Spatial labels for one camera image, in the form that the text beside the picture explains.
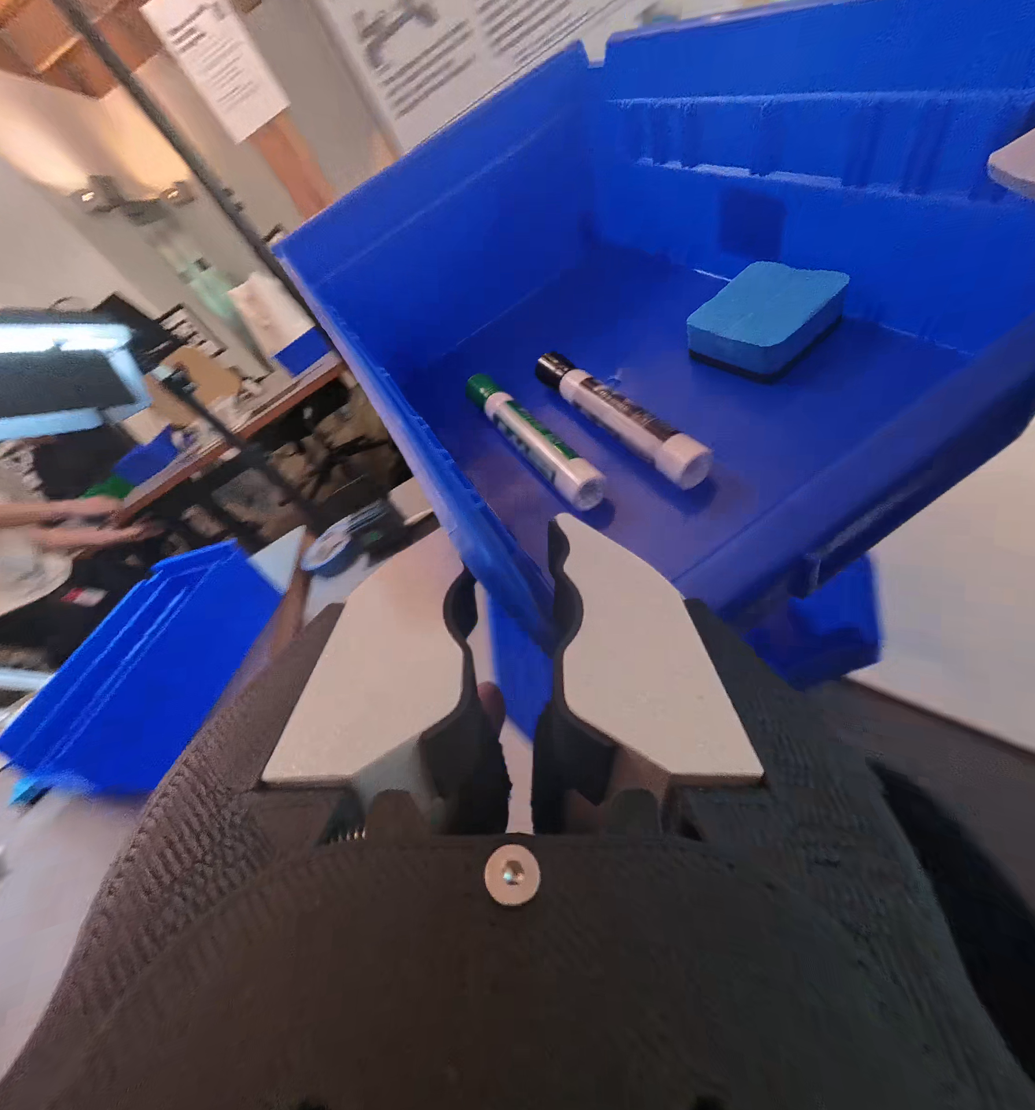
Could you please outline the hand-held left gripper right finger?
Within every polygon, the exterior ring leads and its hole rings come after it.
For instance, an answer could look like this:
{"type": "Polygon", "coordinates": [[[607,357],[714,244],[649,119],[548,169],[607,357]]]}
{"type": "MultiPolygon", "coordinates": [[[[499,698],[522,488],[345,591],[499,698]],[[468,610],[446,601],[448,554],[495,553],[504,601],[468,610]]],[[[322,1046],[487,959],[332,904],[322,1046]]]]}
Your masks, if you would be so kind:
{"type": "Polygon", "coordinates": [[[765,784],[687,601],[574,515],[549,525],[556,642],[537,718],[537,834],[607,830],[616,809],[661,824],[693,789],[765,784]]]}

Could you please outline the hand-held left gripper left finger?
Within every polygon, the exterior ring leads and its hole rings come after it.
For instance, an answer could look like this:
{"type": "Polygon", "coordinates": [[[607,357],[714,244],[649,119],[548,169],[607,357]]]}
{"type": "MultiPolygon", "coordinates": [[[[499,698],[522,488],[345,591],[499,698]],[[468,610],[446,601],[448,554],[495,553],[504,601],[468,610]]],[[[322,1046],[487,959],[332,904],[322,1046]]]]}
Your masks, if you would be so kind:
{"type": "Polygon", "coordinates": [[[409,796],[433,829],[508,830],[508,764],[469,637],[475,579],[441,531],[346,597],[260,776],[272,790],[346,793],[362,813],[409,796]]]}

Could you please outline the black dry-erase marker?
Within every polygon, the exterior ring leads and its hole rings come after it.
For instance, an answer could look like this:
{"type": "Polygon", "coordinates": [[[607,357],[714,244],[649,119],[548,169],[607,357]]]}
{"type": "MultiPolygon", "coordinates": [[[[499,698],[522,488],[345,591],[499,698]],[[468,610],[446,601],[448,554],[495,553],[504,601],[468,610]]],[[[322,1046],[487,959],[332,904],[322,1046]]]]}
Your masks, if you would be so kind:
{"type": "Polygon", "coordinates": [[[567,374],[559,396],[679,490],[695,490],[709,478],[712,450],[584,369],[567,374]]]}

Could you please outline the blue whiteboard eraser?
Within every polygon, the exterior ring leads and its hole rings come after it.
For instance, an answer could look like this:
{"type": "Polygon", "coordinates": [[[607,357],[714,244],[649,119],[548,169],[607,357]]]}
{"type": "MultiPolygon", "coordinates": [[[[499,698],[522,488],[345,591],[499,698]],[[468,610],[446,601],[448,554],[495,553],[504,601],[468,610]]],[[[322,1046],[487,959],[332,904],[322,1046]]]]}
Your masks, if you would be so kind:
{"type": "Polygon", "coordinates": [[[841,271],[748,264],[686,321],[691,359],[773,382],[837,326],[851,278],[841,271]]]}

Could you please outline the blue plastic bin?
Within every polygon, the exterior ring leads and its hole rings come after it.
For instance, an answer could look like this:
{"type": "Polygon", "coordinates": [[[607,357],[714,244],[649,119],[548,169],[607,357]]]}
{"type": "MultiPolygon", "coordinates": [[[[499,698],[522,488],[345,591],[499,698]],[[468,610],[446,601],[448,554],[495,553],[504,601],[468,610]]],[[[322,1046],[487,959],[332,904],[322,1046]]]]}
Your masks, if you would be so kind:
{"type": "Polygon", "coordinates": [[[152,791],[279,606],[233,541],[158,563],[0,735],[38,788],[152,791]]]}
{"type": "Polygon", "coordinates": [[[537,65],[277,254],[468,568],[551,649],[567,505],[465,394],[484,374],[607,477],[593,527],[748,630],[1035,415],[1035,2],[768,6],[537,65]],[[773,382],[691,359],[748,264],[850,275],[773,382]],[[713,452],[679,490],[534,374],[559,352],[713,452]]]}

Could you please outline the green dry-erase marker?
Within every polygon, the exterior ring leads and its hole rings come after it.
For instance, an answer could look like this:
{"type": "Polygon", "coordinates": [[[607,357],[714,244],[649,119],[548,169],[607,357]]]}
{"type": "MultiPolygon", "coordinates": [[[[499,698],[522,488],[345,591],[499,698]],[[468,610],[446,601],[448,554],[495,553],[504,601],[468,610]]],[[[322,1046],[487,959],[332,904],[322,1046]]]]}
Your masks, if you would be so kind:
{"type": "Polygon", "coordinates": [[[572,450],[510,393],[485,374],[465,384],[468,398],[481,410],[498,433],[545,480],[567,505],[587,512],[605,498],[605,476],[572,450]]]}

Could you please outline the blue tape roll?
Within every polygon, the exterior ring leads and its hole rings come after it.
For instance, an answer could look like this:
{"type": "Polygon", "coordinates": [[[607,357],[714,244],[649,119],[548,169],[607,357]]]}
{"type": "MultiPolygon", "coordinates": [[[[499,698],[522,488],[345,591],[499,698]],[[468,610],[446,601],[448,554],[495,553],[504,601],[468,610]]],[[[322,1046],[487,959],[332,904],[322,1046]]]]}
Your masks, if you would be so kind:
{"type": "Polygon", "coordinates": [[[404,519],[389,502],[372,502],[316,537],[301,557],[300,568],[316,577],[335,576],[362,557],[386,554],[396,547],[404,531],[404,519]]]}

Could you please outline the background wooden table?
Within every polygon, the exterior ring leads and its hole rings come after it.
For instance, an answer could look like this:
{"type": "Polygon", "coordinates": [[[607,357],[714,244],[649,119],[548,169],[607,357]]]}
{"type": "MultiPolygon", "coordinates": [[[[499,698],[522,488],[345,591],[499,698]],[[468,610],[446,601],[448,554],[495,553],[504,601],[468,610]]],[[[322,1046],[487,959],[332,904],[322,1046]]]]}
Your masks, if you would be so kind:
{"type": "MultiPolygon", "coordinates": [[[[257,397],[255,406],[240,410],[239,423],[229,427],[237,441],[252,442],[264,428],[287,418],[297,408],[303,408],[310,398],[334,382],[343,382],[350,376],[346,362],[339,356],[329,356],[314,369],[291,379],[284,389],[257,397]]],[[[125,496],[118,516],[129,523],[147,512],[165,494],[191,480],[198,480],[211,464],[220,462],[237,448],[229,438],[213,432],[202,436],[192,446],[182,450],[178,457],[149,480],[135,485],[125,496]]]]}

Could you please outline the studio light panel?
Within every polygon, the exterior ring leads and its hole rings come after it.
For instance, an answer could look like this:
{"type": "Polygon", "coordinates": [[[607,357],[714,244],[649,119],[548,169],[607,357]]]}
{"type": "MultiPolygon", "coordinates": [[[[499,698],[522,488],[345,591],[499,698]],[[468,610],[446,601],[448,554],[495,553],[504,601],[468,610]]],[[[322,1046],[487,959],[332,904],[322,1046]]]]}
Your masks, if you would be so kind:
{"type": "Polygon", "coordinates": [[[0,310],[0,442],[89,431],[150,408],[131,329],[94,312],[0,310]]]}

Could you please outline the instruction sheet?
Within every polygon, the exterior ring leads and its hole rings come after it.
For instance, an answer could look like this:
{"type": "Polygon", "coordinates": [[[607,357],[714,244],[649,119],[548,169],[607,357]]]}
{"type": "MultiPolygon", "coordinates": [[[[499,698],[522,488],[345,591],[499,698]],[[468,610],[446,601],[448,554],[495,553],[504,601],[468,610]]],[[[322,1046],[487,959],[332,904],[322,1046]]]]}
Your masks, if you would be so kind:
{"type": "Polygon", "coordinates": [[[316,3],[396,157],[557,50],[657,17],[662,2],[322,1],[316,3]]]}

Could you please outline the poster stand with sheets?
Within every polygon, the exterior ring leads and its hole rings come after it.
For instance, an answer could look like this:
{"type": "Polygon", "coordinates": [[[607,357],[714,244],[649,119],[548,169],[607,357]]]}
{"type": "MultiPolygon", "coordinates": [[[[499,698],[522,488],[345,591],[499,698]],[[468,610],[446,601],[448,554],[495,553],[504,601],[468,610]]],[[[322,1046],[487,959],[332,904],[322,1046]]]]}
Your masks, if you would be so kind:
{"type": "Polygon", "coordinates": [[[148,1],[143,18],[237,145],[254,147],[303,219],[336,199],[290,100],[228,1],[148,1]]]}

